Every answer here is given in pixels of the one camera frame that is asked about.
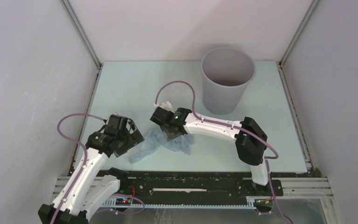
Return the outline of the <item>light blue plastic trash bag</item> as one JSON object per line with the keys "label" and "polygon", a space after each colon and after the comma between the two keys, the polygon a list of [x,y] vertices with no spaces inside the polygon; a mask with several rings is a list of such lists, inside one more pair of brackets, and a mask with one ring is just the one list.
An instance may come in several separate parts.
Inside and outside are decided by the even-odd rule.
{"label": "light blue plastic trash bag", "polygon": [[145,140],[137,145],[131,155],[129,162],[137,163],[142,159],[157,152],[160,148],[165,148],[172,152],[182,152],[186,155],[191,154],[190,146],[194,144],[194,136],[191,134],[181,135],[173,140],[168,141],[163,131],[157,127],[147,133]]}

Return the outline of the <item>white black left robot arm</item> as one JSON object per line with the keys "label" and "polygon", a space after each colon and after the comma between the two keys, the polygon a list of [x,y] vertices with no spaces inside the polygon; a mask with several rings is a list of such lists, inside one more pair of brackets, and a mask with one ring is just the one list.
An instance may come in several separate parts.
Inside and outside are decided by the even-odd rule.
{"label": "white black left robot arm", "polygon": [[58,196],[39,208],[43,224],[87,224],[103,202],[129,188],[127,172],[117,168],[107,170],[97,186],[90,187],[111,156],[119,157],[145,139],[128,117],[112,114],[108,119],[94,118],[104,125],[88,137],[86,144],[77,141],[83,156]]}

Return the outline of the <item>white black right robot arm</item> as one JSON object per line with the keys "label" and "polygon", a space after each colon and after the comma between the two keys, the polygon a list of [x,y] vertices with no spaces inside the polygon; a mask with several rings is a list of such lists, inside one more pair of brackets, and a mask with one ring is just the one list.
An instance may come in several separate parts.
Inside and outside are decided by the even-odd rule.
{"label": "white black right robot arm", "polygon": [[258,195],[270,191],[271,183],[265,162],[267,136],[254,119],[245,117],[242,121],[222,120],[186,108],[172,112],[158,106],[150,120],[160,126],[167,140],[185,134],[200,134],[235,144],[239,159],[250,166],[253,191]]}

